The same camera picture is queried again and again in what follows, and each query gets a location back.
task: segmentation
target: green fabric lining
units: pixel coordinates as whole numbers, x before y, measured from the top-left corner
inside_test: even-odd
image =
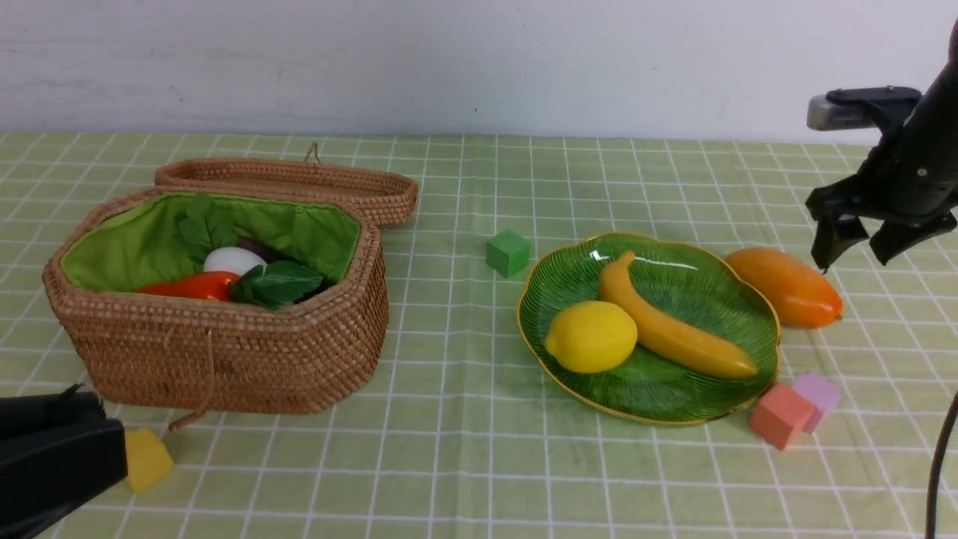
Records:
[[[132,292],[196,273],[179,243],[174,218],[185,212],[190,193],[167,193],[114,216],[80,237],[60,267],[78,288]],[[210,195],[217,211],[228,212],[240,235],[292,256],[338,283],[346,277],[360,226],[329,204]]]

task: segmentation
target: basket lid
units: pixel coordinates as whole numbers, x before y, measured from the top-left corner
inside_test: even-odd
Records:
[[[256,157],[206,157],[156,170],[157,186],[230,187],[264,194],[335,200],[355,207],[375,225],[405,223],[416,209],[419,184],[410,177],[324,163],[312,143],[302,161]]]

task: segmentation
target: table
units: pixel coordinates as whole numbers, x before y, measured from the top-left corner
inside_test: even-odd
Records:
[[[611,230],[722,254],[785,248],[810,262],[809,190],[866,148],[765,142],[229,134],[0,134],[0,394],[84,380],[40,269],[96,204],[195,156],[300,159],[408,175],[415,217],[383,230],[392,321],[371,383],[313,416],[114,406],[162,432],[175,472],[118,484],[44,537],[920,537],[931,448],[958,390],[958,235],[881,268],[867,247],[830,271],[845,319],[786,331],[783,380],[843,391],[815,436],[780,453],[745,414],[651,428],[596,413],[548,381],[519,338],[528,271],[503,279],[484,244],[511,228],[533,256]],[[958,461],[945,485],[958,488]],[[958,534],[954,490],[940,533]]]

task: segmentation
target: leaf-shaped plate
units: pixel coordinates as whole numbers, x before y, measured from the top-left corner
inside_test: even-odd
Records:
[[[562,309],[596,299],[599,272],[626,250],[635,252],[632,285],[661,311],[740,346],[759,374],[744,381],[695,373],[636,346],[622,365],[598,374],[566,370],[543,346]],[[689,425],[750,405],[778,379],[782,326],[758,291],[716,255],[688,244],[610,233],[564,247],[533,267],[516,307],[519,333],[546,374],[585,404],[628,419]]]

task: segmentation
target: lemon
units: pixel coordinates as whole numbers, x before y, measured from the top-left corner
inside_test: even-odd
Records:
[[[607,301],[583,301],[552,320],[545,349],[567,370],[595,374],[624,363],[638,329],[626,311]]]

